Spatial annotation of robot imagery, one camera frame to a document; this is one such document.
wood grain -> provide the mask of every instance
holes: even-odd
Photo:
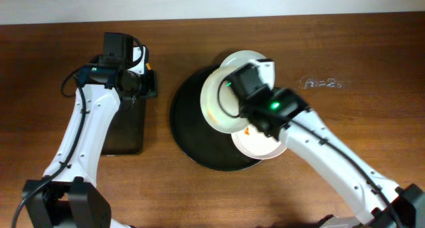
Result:
[[[180,84],[243,49],[273,58],[276,84],[298,90],[371,166],[402,187],[425,187],[425,13],[2,26],[0,226],[10,225],[24,182],[40,178],[58,149],[74,103],[60,95],[60,83],[102,50],[104,31],[138,37],[159,76],[159,97],[147,102],[144,152],[100,159],[98,189],[118,221],[267,227],[352,215],[289,150],[221,172],[177,147],[168,114]],[[328,78],[343,86],[305,87]],[[19,226],[31,227],[26,211]]]

black plate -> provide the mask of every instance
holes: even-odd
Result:
[[[230,134],[211,128],[201,112],[200,97],[204,81],[218,68],[202,69],[190,76],[174,96],[170,109],[173,137],[192,160],[218,171],[236,171],[260,162],[239,152]]]

black tray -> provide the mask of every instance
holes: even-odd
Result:
[[[230,134],[211,128],[201,112],[201,88],[217,68],[202,69],[181,85],[171,104],[171,132],[183,152],[198,164],[219,171],[242,170],[261,160],[239,152]]]

green led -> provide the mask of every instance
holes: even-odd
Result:
[[[274,102],[272,103],[272,105],[270,106],[272,109],[277,109],[280,106],[279,102]]]

wooden tabletop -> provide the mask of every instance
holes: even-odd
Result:
[[[425,188],[425,13],[2,26],[1,227],[10,226],[25,181],[41,178],[60,145],[74,104],[60,95],[60,83],[102,51],[104,31],[145,43],[159,77],[159,96],[147,101],[143,153],[100,158],[98,190],[122,223],[270,227],[352,216],[290,150],[223,172],[196,164],[176,145],[174,93],[194,72],[239,50],[274,59],[276,85],[299,91],[377,171],[402,187]],[[25,210],[19,227],[31,227]]]

